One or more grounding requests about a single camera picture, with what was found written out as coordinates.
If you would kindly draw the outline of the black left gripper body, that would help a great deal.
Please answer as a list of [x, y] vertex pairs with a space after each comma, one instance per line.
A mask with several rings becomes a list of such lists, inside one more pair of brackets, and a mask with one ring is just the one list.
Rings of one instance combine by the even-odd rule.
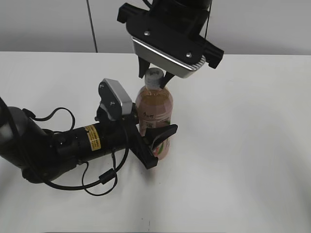
[[117, 120], [108, 117], [108, 110], [101, 103], [97, 109], [95, 126], [105, 151], [130, 150], [146, 169], [157, 166], [158, 159], [152, 155], [151, 149], [137, 129], [138, 114], [136, 105], [132, 104], [131, 113]]

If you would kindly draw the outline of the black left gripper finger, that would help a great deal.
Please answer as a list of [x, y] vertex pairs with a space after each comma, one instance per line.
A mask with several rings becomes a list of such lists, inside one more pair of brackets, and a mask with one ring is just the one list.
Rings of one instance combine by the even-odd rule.
[[151, 148], [155, 149], [166, 139], [170, 138], [177, 132], [176, 124], [160, 128], [147, 128], [145, 132], [145, 142]]

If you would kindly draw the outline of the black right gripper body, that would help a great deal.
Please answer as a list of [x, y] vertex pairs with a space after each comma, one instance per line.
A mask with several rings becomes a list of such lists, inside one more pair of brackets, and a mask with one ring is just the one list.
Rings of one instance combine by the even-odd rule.
[[131, 36], [186, 64], [198, 63], [203, 55], [216, 68], [224, 51], [200, 35], [209, 7], [209, 2], [154, 2], [144, 10], [125, 3], [117, 20]]

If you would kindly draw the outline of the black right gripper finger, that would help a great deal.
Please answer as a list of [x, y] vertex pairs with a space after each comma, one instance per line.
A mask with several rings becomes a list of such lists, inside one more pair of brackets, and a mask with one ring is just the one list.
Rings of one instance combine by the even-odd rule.
[[139, 57], [138, 58], [138, 66], [139, 66], [139, 72], [138, 72], [138, 77], [139, 78], [143, 78], [146, 71], [149, 69], [150, 67], [150, 62], [144, 60], [143, 58]]
[[166, 72], [163, 78], [160, 80], [160, 88], [164, 89], [167, 83], [174, 77], [174, 74]]

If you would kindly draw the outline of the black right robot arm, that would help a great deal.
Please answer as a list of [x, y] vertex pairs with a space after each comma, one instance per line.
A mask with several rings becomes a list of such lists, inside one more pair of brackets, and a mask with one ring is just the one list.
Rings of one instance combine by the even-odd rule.
[[224, 51], [200, 35], [207, 25], [210, 0], [155, 0], [144, 10], [128, 3], [118, 11], [117, 21], [125, 24], [138, 56], [138, 76], [150, 65], [166, 73], [160, 88], [175, 76], [187, 78], [205, 63], [216, 68]]

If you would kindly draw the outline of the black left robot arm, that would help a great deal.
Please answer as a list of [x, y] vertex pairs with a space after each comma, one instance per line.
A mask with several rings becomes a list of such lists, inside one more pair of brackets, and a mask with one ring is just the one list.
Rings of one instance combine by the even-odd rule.
[[119, 150], [132, 152], [150, 169], [158, 163], [154, 149], [178, 129], [172, 124], [141, 135], [135, 110], [112, 121], [99, 108], [95, 120], [94, 124], [56, 133], [40, 128], [31, 111], [1, 102], [0, 155], [31, 183], [51, 182], [77, 165]]

